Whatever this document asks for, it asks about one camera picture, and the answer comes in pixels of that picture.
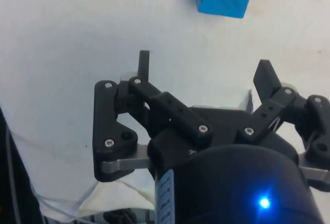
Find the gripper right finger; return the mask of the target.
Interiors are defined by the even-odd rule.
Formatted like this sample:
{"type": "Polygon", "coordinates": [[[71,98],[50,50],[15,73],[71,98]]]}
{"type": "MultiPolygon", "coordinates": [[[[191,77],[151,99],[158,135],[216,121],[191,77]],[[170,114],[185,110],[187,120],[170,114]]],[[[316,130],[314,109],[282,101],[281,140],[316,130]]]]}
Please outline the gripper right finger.
{"type": "Polygon", "coordinates": [[[282,123],[290,123],[301,137],[305,152],[299,167],[308,184],[329,191],[329,100],[321,95],[303,98],[281,84],[271,62],[260,60],[253,83],[261,105],[237,132],[237,142],[260,145],[282,123]]]}

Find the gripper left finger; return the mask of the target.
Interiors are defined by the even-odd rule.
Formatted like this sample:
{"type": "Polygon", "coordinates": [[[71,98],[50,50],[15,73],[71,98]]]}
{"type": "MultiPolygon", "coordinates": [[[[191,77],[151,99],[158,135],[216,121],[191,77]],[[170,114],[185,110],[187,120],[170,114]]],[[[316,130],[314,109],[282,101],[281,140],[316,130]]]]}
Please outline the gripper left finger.
{"type": "Polygon", "coordinates": [[[174,131],[175,148],[180,136],[196,149],[211,144],[212,125],[170,93],[154,87],[149,82],[149,62],[150,52],[141,50],[136,74],[120,83],[95,84],[92,150],[94,176],[100,182],[115,181],[136,169],[156,175],[148,146],[138,144],[137,133],[117,120],[119,114],[128,113],[152,139],[174,131]]]}

